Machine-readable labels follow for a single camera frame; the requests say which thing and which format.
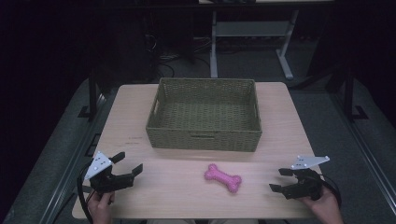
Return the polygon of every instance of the cable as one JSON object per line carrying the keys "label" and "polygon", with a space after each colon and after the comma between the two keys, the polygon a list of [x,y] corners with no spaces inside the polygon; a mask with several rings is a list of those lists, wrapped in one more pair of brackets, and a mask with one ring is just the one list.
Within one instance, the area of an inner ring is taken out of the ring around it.
{"label": "cable", "polygon": [[194,57],[194,58],[195,58],[195,59],[198,59],[199,61],[204,62],[204,63],[210,68],[210,64],[209,64],[207,61],[205,61],[204,59],[198,58],[198,57]]}
{"label": "cable", "polygon": [[155,47],[157,47],[157,39],[155,38],[154,35],[146,35],[146,37],[150,37],[154,40],[153,46],[150,49],[148,49],[150,52],[152,52],[155,49]]}
{"label": "cable", "polygon": [[173,67],[171,67],[171,66],[168,65],[168,64],[164,64],[164,63],[159,63],[158,65],[162,65],[162,66],[168,67],[168,68],[172,71],[172,77],[175,77],[175,69],[173,69]]}
{"label": "cable", "polygon": [[323,177],[325,177],[326,179],[329,179],[331,182],[332,182],[332,184],[334,185],[334,188],[338,191],[338,192],[340,192],[340,189],[338,188],[338,186],[337,186],[337,184],[335,184],[335,182],[332,180],[332,179],[330,179],[328,176],[326,176],[326,175],[322,175]]}
{"label": "cable", "polygon": [[90,201],[92,195],[96,192],[96,190],[94,189],[93,192],[88,196],[87,200],[85,200],[85,202],[88,204],[88,202]]}
{"label": "cable", "polygon": [[158,75],[159,77],[165,77],[165,76],[163,75],[163,72],[161,72],[160,70],[157,71],[157,75]]}
{"label": "cable", "polygon": [[205,40],[206,42],[203,45],[196,47],[194,53],[198,53],[201,50],[208,49],[211,46],[212,40],[209,37],[202,37],[202,40]]}
{"label": "cable", "polygon": [[[235,38],[227,38],[221,41],[216,41],[218,43],[218,54],[235,54],[239,51],[242,51],[242,47],[240,46],[240,44],[235,45],[233,43],[234,40]],[[239,50],[233,49],[233,46],[237,46]]]}
{"label": "cable", "polygon": [[341,208],[341,204],[342,204],[341,192],[340,192],[340,190],[338,189],[337,185],[335,185],[335,182],[334,182],[334,181],[332,181],[329,177],[327,177],[328,179],[330,179],[330,180],[334,183],[335,186],[329,184],[328,182],[326,182],[326,181],[324,181],[324,180],[322,180],[322,179],[315,179],[315,178],[310,177],[310,176],[304,176],[304,178],[310,179],[310,180],[313,180],[313,181],[316,181],[316,182],[318,182],[318,183],[321,183],[324,187],[326,187],[327,189],[329,189],[329,190],[332,192],[332,194],[335,196],[335,198],[337,199],[338,207]]}
{"label": "cable", "polygon": [[180,59],[181,56],[179,54],[174,54],[174,55],[162,55],[160,56],[160,60],[163,60],[161,63],[170,63],[173,60]]}
{"label": "cable", "polygon": [[88,162],[87,164],[82,167],[81,171],[79,172],[78,178],[77,178],[77,190],[78,190],[78,198],[79,202],[81,203],[82,210],[85,213],[85,216],[87,217],[88,221],[90,223],[93,223],[92,216],[90,211],[88,210],[88,205],[87,202],[84,199],[84,192],[82,191],[82,175],[84,174],[85,170],[90,167],[92,161]]}

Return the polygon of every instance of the basket handle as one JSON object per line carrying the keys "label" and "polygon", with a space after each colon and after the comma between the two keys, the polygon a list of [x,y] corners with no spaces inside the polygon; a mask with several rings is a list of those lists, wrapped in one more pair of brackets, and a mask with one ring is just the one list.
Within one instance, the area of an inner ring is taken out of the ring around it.
{"label": "basket handle", "polygon": [[254,105],[254,118],[257,118],[257,106]]}
{"label": "basket handle", "polygon": [[215,133],[190,133],[190,137],[196,139],[215,139]]}
{"label": "basket handle", "polygon": [[152,111],[153,111],[153,113],[154,113],[154,116],[157,115],[157,111],[158,111],[159,104],[160,104],[160,101],[157,99],[157,100],[155,101],[154,108],[152,109]]}

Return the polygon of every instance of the white bracket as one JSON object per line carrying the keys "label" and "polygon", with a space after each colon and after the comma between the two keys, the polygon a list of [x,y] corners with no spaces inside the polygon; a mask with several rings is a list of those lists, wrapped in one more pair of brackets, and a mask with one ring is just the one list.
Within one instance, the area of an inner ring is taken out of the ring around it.
{"label": "white bracket", "polygon": [[105,156],[101,151],[98,151],[93,158],[90,168],[88,168],[87,174],[85,174],[85,179],[91,179],[95,175],[101,173],[107,167],[111,165],[111,160]]}
{"label": "white bracket", "polygon": [[328,156],[325,157],[304,157],[297,156],[296,162],[291,166],[291,170],[302,170],[307,169],[315,165],[322,164],[323,162],[329,161]]}

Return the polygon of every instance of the dark background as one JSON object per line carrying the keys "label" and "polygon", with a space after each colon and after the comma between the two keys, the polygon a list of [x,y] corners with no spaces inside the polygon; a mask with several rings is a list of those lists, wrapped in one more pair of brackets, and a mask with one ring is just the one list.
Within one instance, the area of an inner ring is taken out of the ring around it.
{"label": "dark background", "polygon": [[[122,83],[147,82],[154,76],[153,59],[145,51],[143,34],[149,30],[141,20],[143,14],[97,16],[79,9],[89,4],[0,1],[0,220],[18,195],[73,93],[93,68],[99,74],[97,82],[102,91]],[[316,36],[316,28],[322,27],[323,36],[309,75],[340,61],[347,63],[396,127],[395,8],[393,2],[336,1],[326,26],[321,20],[311,19],[318,14],[316,11],[302,10],[295,38]],[[157,23],[154,31],[163,34],[164,44],[175,44],[166,41],[181,38],[178,42],[183,43],[183,50],[190,43],[185,32],[192,36],[191,32],[210,31],[210,26],[203,25],[210,18],[207,15],[210,14],[188,13],[188,19],[180,23],[186,27],[182,29],[184,33],[175,29],[176,23],[172,22],[186,14]]]}

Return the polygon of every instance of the floor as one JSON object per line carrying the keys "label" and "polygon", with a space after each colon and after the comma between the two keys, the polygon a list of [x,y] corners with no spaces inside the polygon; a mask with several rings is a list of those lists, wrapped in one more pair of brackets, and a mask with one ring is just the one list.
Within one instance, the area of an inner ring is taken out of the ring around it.
{"label": "floor", "polygon": [[[277,42],[265,41],[259,50],[220,53],[219,77],[280,81],[288,86],[306,79],[315,42],[295,40],[290,44],[287,58],[294,80],[288,81],[277,61]],[[199,58],[195,63],[179,59],[166,63],[168,66],[160,66],[160,74],[170,77],[173,70],[175,77],[210,77],[209,54],[203,52],[195,56]],[[324,90],[327,81],[323,78],[304,90],[290,91],[290,95],[315,154],[332,158],[332,162],[324,163],[320,168],[341,190],[345,222],[396,223],[396,167],[393,165],[396,131],[357,80],[354,105],[361,106],[368,119],[348,121],[340,104],[343,92],[327,93]],[[71,215],[77,199],[76,178],[100,139],[117,90],[113,88],[101,95],[98,114],[88,122],[78,117],[81,108],[89,104],[88,81],[81,83],[4,223],[88,223]],[[117,219],[114,223],[137,224],[141,221]],[[293,224],[319,223],[314,218],[287,221]],[[285,221],[266,220],[266,223]]]}

